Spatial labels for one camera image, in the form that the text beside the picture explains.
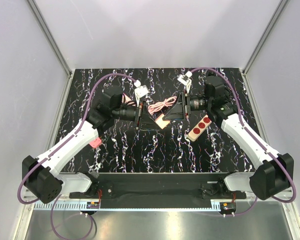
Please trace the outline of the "beige plug adapter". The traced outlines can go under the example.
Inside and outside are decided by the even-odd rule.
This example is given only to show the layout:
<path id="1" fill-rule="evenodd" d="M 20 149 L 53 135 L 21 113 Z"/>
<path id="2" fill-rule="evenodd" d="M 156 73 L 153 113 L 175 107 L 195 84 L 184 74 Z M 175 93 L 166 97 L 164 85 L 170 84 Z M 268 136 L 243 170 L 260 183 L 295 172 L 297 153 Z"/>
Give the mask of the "beige plug adapter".
<path id="1" fill-rule="evenodd" d="M 164 118 L 164 114 L 162 113 L 156 120 L 155 123 L 160 127 L 160 129 L 164 129 L 165 127 L 167 127 L 170 124 L 170 120 L 163 120 Z"/>

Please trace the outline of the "beige red power strip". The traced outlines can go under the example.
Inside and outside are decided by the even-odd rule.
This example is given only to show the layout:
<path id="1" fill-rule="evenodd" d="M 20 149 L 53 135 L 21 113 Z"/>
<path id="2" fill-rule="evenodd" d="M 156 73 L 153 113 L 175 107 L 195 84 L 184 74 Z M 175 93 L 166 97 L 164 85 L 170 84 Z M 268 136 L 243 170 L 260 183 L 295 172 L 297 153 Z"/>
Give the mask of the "beige red power strip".
<path id="1" fill-rule="evenodd" d="M 206 114 L 199 122 L 195 125 L 195 127 L 188 133 L 187 138 L 194 142 L 196 141 L 203 132 L 211 125 L 212 121 Z"/>

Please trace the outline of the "pink square socket adapter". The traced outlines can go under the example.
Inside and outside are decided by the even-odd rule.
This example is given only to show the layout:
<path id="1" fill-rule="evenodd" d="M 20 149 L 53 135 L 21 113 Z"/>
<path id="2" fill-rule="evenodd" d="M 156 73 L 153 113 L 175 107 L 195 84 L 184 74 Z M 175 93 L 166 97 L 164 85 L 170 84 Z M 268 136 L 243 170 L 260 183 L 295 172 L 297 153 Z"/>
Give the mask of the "pink square socket adapter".
<path id="1" fill-rule="evenodd" d="M 96 139 L 92 140 L 89 145 L 93 148 L 96 149 L 102 144 L 102 140 L 100 137 L 97 137 Z"/>

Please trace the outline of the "pink power strip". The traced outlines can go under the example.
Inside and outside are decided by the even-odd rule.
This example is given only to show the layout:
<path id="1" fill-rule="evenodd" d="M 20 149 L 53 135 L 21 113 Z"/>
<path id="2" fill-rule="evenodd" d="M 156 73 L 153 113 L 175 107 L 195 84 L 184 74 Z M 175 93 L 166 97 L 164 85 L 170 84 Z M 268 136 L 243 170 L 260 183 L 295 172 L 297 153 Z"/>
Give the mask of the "pink power strip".
<path id="1" fill-rule="evenodd" d="M 122 94 L 122 105 L 123 106 L 137 106 L 137 102 L 135 100 L 130 99 L 126 94 Z"/>

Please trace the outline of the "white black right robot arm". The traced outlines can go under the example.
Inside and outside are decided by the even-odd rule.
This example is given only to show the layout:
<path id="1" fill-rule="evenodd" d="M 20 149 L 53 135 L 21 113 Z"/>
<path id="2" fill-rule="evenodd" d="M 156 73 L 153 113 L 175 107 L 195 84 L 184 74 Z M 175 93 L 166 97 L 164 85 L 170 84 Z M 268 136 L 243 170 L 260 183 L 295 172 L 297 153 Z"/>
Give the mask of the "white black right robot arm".
<path id="1" fill-rule="evenodd" d="M 180 92 L 163 119 L 182 120 L 191 112 L 206 111 L 211 122 L 229 135 L 247 155 L 255 171 L 229 174 L 217 185 L 220 197 L 226 199 L 235 191 L 242 191 L 253 193 L 260 200 L 276 199 L 277 194 L 291 189 L 291 198 L 281 202 L 293 202 L 297 196 L 293 157 L 289 153 L 279 153 L 249 126 L 239 103 L 231 102 L 231 97 L 235 96 L 234 88 L 224 76 L 211 75 L 205 80 L 202 95 Z"/>

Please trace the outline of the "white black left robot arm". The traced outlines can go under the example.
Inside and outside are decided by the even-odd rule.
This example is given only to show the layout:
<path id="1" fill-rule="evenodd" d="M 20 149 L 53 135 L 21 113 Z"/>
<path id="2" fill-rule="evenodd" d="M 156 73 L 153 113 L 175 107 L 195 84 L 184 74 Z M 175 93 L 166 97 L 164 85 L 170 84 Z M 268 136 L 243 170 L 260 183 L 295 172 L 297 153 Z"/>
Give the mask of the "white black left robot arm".
<path id="1" fill-rule="evenodd" d="M 38 157 L 29 155 L 22 161 L 23 185 L 44 204 L 70 193 L 93 198 L 98 193 L 95 176 L 82 172 L 62 173 L 62 169 L 84 147 L 110 129 L 115 120 L 139 124 L 142 113 L 146 112 L 140 99 L 148 93 L 145 85 L 137 87 L 134 90 L 136 105 L 129 105 L 123 102 L 120 86 L 105 89 L 68 135 Z"/>

